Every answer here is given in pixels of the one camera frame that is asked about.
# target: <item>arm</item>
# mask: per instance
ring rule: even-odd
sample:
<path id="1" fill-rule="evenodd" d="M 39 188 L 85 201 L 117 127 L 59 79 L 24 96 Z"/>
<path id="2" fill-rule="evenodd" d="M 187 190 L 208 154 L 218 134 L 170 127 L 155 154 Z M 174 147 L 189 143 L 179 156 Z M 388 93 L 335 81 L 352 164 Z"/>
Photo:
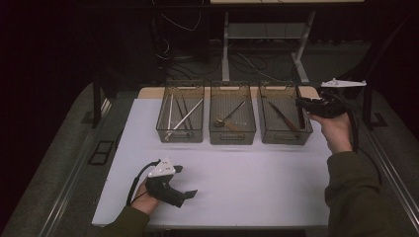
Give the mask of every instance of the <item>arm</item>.
<path id="1" fill-rule="evenodd" d="M 330 181 L 325 190 L 330 207 L 329 236 L 397 236 L 379 184 L 352 151 L 348 116 L 310 117 L 320 122 L 333 154 L 327 161 Z"/>
<path id="2" fill-rule="evenodd" d="M 139 186 L 136 198 L 130 206 L 125 206 L 121 214 L 111 224 L 101 230 L 102 237 L 142 237 L 150 220 L 149 215 L 158 206 L 159 200 L 150 196 L 145 180 Z"/>

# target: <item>transparent container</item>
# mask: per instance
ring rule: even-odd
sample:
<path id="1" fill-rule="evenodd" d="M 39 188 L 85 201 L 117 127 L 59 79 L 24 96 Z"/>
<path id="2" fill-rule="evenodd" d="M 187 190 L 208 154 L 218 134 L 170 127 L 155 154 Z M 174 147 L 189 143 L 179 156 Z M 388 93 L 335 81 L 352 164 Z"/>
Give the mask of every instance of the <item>transparent container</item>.
<path id="1" fill-rule="evenodd" d="M 313 129 L 306 111 L 295 106 L 299 90 L 292 82 L 260 82 L 258 112 L 262 142 L 303 145 Z"/>
<path id="2" fill-rule="evenodd" d="M 249 82 L 211 82 L 210 143 L 213 145 L 251 145 L 255 132 L 256 125 Z"/>
<path id="3" fill-rule="evenodd" d="M 203 142 L 204 80 L 168 80 L 156 129 L 161 142 Z"/>

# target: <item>hand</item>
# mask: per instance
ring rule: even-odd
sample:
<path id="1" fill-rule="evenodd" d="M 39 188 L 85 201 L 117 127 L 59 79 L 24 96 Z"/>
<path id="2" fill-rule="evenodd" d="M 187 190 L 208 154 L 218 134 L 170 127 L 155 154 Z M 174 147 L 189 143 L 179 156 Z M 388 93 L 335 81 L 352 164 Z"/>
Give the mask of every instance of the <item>hand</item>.
<path id="1" fill-rule="evenodd" d="M 336 118 L 322 118 L 316 115 L 309 115 L 309 117 L 321 124 L 321 132 L 326 137 L 327 146 L 332 154 L 352 151 L 350 141 L 351 122 L 346 113 Z"/>
<path id="2" fill-rule="evenodd" d="M 147 188 L 145 187 L 145 179 L 141 185 L 139 185 L 138 190 L 136 191 L 134 201 L 130 205 L 131 207 L 140 210 L 148 215 L 150 215 L 154 209 L 158 206 L 160 200 L 152 197 L 148 194 Z"/>

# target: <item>sleeve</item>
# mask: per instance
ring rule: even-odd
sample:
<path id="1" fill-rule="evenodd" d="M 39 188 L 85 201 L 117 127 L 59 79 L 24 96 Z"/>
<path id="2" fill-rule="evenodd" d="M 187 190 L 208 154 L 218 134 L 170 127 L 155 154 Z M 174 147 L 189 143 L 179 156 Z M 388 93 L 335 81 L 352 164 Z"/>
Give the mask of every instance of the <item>sleeve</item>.
<path id="1" fill-rule="evenodd" d="M 111 224 L 102 228 L 101 237 L 142 237 L 150 217 L 130 206 L 125 206 L 121 214 Z"/>
<path id="2" fill-rule="evenodd" d="M 397 236 L 380 186 L 365 172 L 357 154 L 334 154 L 327 165 L 330 181 L 325 199 L 330 207 L 329 236 Z"/>

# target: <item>dark background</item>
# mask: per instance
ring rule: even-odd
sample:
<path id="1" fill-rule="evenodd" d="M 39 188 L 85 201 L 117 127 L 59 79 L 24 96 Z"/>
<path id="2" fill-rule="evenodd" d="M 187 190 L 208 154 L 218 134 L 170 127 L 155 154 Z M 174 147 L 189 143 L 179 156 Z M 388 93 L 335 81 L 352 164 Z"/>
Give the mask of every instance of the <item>dark background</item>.
<path id="1" fill-rule="evenodd" d="M 358 76 L 362 78 L 382 39 L 386 39 L 407 12 L 415 10 L 414 2 L 367 1 L 369 7 L 319 9 L 310 43 L 343 40 L 375 43 L 372 47 L 375 49 L 362 62 L 364 69 Z M 419 91 L 415 75 L 418 16 L 414 14 L 405 24 L 372 76 L 379 81 L 377 89 L 417 138 L 418 106 L 414 93 Z M 186 35 L 176 34 L 170 26 L 150 27 L 151 19 L 156 19 L 156 15 L 80 12 L 72 1 L 0 2 L 4 130 L 0 156 L 0 231 L 72 103 L 94 75 L 102 78 L 108 97 L 114 97 L 118 91 L 138 90 L 143 84 L 162 81 L 157 68 L 159 61 L 154 55 L 159 36 L 169 37 L 179 48 L 189 48 L 202 60 L 206 59 L 207 39 L 222 37 L 223 19 L 219 13 L 205 12 L 197 33 Z"/>

